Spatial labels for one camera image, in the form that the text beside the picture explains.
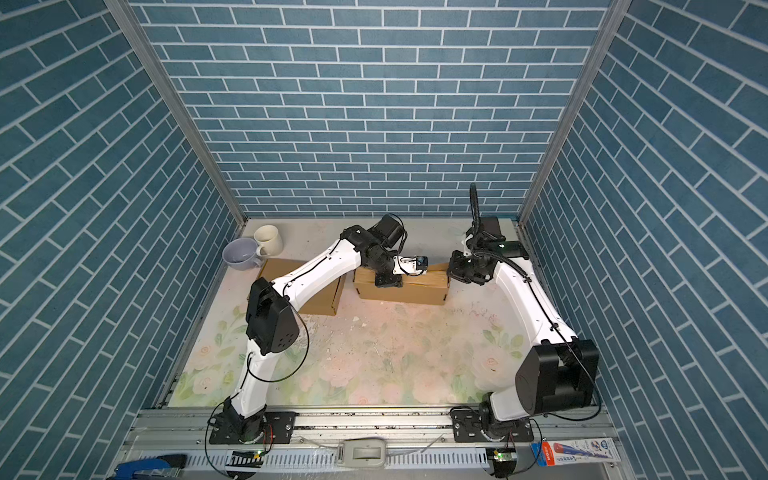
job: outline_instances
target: white mug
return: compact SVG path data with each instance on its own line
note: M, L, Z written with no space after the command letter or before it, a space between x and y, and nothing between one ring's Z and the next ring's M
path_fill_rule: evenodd
M253 239L258 242L256 255L259 257L274 257L283 251L283 239L274 225L259 227L253 234Z

